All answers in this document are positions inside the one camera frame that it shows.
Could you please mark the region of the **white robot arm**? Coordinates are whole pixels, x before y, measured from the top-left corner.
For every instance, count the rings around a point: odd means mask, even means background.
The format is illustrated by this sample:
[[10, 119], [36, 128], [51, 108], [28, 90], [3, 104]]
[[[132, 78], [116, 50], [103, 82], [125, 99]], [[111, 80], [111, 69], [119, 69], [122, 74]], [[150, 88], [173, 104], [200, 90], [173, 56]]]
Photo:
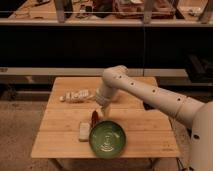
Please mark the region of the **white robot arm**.
[[126, 66], [106, 68], [96, 90], [96, 102], [108, 107], [118, 90], [160, 110], [192, 131], [188, 171], [213, 171], [213, 101], [201, 102], [127, 75]]

